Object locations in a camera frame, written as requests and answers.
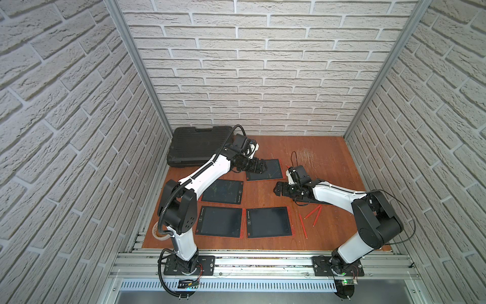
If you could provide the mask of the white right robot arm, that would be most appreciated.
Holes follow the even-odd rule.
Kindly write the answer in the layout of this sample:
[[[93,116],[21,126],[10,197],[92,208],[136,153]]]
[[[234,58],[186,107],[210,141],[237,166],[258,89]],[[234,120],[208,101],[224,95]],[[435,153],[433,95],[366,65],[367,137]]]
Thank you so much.
[[[353,215],[357,233],[335,249],[329,264],[351,265],[370,252],[382,248],[404,230],[403,223],[384,191],[355,191],[322,179],[312,180],[303,166],[290,167],[287,182],[278,182],[273,192],[295,202],[332,205]]]

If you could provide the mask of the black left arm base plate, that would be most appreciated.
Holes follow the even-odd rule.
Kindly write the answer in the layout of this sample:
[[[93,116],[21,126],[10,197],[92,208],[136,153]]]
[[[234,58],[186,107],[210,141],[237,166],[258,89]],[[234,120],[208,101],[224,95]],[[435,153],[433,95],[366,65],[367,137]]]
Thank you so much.
[[[176,255],[169,255],[165,261],[164,276],[212,276],[215,269],[215,256],[199,255],[184,261]]]

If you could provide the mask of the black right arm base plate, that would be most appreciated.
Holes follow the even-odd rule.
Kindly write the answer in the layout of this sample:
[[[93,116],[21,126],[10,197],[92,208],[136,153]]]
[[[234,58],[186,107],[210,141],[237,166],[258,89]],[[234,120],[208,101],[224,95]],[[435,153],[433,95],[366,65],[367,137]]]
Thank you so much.
[[[311,257],[313,270],[316,277],[363,277],[365,275],[360,259],[353,263],[345,263],[338,256],[314,256]]]

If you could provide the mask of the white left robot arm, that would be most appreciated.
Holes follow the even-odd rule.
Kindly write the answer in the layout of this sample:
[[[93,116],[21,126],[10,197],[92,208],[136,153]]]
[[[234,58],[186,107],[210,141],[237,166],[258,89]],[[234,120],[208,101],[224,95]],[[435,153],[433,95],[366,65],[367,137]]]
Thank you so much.
[[[236,134],[231,143],[224,143],[210,159],[191,175],[169,180],[162,189],[158,210],[157,231],[169,235],[175,256],[182,262],[196,259],[198,249],[192,228],[197,219],[197,201],[221,176],[232,170],[261,174],[265,161],[255,157],[259,145],[244,134]]]

